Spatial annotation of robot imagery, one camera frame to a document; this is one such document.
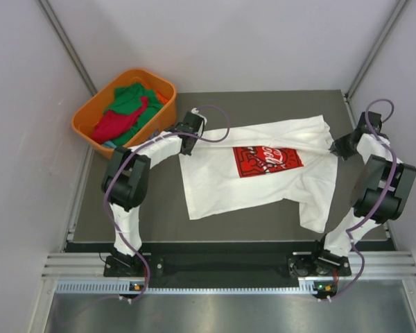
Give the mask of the white t-shirt red print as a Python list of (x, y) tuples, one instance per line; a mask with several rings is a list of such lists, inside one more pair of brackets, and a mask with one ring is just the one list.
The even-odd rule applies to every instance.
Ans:
[(197, 220), (283, 199), (299, 204), (300, 225), (324, 232), (336, 187), (338, 159), (323, 116), (205, 133), (180, 155), (189, 218)]

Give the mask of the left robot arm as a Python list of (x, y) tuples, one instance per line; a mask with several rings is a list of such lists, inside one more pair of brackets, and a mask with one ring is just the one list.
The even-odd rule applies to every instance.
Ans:
[(116, 232), (112, 256), (128, 275), (138, 274), (144, 265), (137, 254), (141, 245), (139, 208), (144, 201), (150, 170), (165, 159), (190, 155), (202, 136), (206, 118), (197, 109), (184, 119), (142, 145), (116, 148), (101, 183), (104, 208), (111, 216)]

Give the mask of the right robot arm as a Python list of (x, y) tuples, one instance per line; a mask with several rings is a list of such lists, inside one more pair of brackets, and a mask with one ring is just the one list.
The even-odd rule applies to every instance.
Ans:
[(350, 211), (323, 236), (309, 258), (318, 275), (348, 274), (347, 257), (353, 247), (377, 226), (398, 219), (404, 210), (416, 167), (397, 158), (381, 128), (380, 114), (363, 112), (356, 129), (331, 146), (331, 152), (344, 160), (360, 155), (364, 167), (350, 196)]

